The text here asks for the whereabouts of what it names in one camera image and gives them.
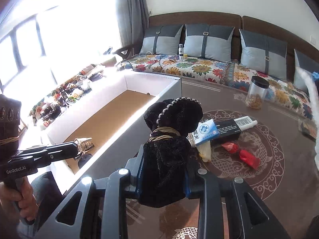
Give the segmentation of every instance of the white wall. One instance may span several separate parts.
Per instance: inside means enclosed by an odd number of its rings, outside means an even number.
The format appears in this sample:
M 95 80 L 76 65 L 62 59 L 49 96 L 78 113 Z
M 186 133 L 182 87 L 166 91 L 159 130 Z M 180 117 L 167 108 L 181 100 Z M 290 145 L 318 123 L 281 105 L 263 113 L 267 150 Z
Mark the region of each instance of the white wall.
M 146 0 L 153 15 L 183 11 L 216 11 L 258 18 L 295 33 L 319 48 L 319 22 L 304 0 Z

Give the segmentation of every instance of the person's leg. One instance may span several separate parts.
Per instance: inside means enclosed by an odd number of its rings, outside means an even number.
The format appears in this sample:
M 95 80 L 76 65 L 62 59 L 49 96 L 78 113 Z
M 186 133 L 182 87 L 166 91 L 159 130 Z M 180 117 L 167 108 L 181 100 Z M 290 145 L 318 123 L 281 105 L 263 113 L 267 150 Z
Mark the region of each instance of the person's leg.
M 46 172 L 31 183 L 33 194 L 38 202 L 38 216 L 34 223 L 34 232 L 37 232 L 56 207 L 63 200 L 63 196 L 53 178 L 52 172 Z

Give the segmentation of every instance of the electrical outlet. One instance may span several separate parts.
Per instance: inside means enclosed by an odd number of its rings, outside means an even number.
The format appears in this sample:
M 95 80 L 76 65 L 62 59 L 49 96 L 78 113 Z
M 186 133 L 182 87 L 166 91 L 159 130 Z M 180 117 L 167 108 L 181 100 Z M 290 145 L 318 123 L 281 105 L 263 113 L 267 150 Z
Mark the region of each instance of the electrical outlet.
M 316 39 L 313 36 L 310 36 L 310 43 L 313 45 L 316 44 Z

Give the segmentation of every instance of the red packet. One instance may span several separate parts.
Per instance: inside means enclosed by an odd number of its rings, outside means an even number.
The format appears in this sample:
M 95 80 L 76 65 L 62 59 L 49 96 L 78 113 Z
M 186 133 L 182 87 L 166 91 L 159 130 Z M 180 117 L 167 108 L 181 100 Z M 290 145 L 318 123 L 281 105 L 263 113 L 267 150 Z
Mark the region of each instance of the red packet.
M 229 153 L 235 154 L 238 153 L 240 159 L 248 164 L 250 167 L 257 170 L 258 166 L 260 165 L 260 159 L 251 154 L 250 152 L 246 150 L 239 150 L 239 146 L 235 143 L 227 142 L 221 145 L 223 148 L 225 148 Z

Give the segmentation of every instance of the cardboard box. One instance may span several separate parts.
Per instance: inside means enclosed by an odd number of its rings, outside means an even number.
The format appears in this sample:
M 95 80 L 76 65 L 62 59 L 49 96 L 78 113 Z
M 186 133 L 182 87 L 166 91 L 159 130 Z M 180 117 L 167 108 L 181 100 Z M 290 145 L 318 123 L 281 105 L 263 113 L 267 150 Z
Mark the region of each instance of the cardboard box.
M 61 193 L 81 177 L 99 179 L 125 166 L 149 138 L 143 118 L 146 109 L 155 102 L 181 97 L 181 78 L 162 74 L 124 70 L 93 85 L 89 94 L 43 131 L 52 144 L 84 136 L 92 137 L 96 147 L 80 170 L 73 159 L 50 165 Z

